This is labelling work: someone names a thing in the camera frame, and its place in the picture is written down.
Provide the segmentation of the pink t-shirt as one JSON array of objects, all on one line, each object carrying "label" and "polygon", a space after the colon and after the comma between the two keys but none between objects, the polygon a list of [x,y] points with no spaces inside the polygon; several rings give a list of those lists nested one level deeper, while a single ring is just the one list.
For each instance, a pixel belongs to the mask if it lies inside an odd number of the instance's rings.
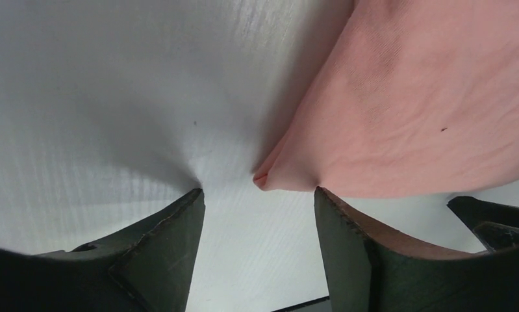
[{"label": "pink t-shirt", "polygon": [[262,190],[352,198],[519,179],[519,1],[357,1]]}]

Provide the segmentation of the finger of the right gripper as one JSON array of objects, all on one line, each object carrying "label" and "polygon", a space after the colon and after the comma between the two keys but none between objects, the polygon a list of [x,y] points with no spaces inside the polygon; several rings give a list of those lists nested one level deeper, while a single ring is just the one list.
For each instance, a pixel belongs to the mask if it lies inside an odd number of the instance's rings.
[{"label": "finger of the right gripper", "polygon": [[482,201],[471,196],[453,198],[447,207],[470,230],[483,222],[519,228],[519,207]]},{"label": "finger of the right gripper", "polygon": [[473,229],[474,235],[490,252],[519,246],[519,228],[483,222]]}]

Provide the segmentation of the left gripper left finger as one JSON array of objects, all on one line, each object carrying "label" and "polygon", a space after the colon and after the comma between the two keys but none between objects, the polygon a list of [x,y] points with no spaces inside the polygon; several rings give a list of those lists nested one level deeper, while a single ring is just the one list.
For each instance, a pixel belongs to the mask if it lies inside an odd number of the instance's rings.
[{"label": "left gripper left finger", "polygon": [[204,217],[195,188],[69,252],[0,249],[0,311],[184,311]]}]

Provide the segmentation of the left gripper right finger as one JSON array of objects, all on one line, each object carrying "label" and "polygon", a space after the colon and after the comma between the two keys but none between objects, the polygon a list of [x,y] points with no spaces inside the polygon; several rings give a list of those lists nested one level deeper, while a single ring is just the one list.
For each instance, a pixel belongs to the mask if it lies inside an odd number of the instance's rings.
[{"label": "left gripper right finger", "polygon": [[315,190],[314,210],[333,311],[519,311],[519,246],[437,246],[324,188]]}]

